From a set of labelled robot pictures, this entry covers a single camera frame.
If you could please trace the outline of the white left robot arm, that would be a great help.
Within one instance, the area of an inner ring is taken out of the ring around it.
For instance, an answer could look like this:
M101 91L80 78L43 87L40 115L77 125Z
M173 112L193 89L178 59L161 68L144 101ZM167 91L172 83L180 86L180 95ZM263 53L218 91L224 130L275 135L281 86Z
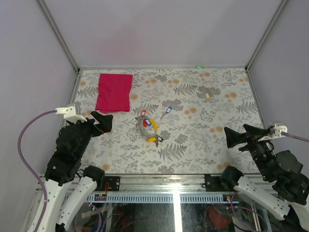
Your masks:
M64 200L90 140L112 130L112 115L91 112L92 118L67 120L56 140L56 150L47 164L42 182L43 195L30 232L66 232L87 196L105 187L105 172L96 166L84 168L73 193Z

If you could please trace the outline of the black tag key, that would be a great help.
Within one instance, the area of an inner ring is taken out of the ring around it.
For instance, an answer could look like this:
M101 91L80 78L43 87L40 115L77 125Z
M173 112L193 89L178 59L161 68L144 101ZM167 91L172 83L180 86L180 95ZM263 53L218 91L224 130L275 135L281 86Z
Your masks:
M154 141L156 147L158 147L158 144L161 143L161 142L163 142L163 141L164 141L164 139L163 139L161 136L157 135L157 136L155 137L155 141Z

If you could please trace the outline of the grey keyring with yellow handle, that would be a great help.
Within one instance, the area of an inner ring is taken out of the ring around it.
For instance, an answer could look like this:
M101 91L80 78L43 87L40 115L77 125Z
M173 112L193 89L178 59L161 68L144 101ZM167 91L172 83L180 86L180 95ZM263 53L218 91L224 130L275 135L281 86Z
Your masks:
M143 121L145 119L149 119L152 125L144 127ZM143 138L150 139L150 138L156 137L158 135L158 133L157 133L158 132L158 125L152 118L149 118L147 116L145 116L145 117L139 116L139 117L135 117L135 120L136 120L136 127L137 127L138 131L140 132L140 134Z

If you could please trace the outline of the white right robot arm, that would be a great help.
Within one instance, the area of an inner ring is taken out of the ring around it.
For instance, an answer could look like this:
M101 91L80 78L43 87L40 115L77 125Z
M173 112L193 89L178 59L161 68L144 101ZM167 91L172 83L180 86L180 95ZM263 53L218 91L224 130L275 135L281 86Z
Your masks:
M297 139L288 133L285 125L274 124L266 129L243 125L245 132L239 133L224 128L228 148L248 151L262 179L272 184L277 197L258 187L234 166L227 166L220 176L224 190L235 190L263 206L279 221L289 224L294 232L309 230L309 179L301 173L303 164L290 150L274 154L272 140L283 137Z

